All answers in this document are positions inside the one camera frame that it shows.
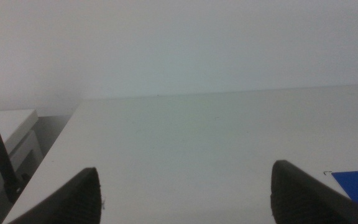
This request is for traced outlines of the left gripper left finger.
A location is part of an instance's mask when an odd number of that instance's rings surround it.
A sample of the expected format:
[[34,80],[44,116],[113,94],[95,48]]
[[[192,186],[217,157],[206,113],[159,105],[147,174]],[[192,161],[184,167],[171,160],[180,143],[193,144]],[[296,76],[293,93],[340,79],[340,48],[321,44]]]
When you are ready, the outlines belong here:
[[98,172],[96,168],[88,167],[12,223],[99,224],[101,209]]

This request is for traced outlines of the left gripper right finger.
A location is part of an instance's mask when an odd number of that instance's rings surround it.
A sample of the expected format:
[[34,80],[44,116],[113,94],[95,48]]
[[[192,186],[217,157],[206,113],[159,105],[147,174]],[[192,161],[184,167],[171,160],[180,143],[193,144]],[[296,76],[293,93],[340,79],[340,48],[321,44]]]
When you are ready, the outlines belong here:
[[358,224],[358,203],[286,160],[273,164],[270,207],[276,223]]

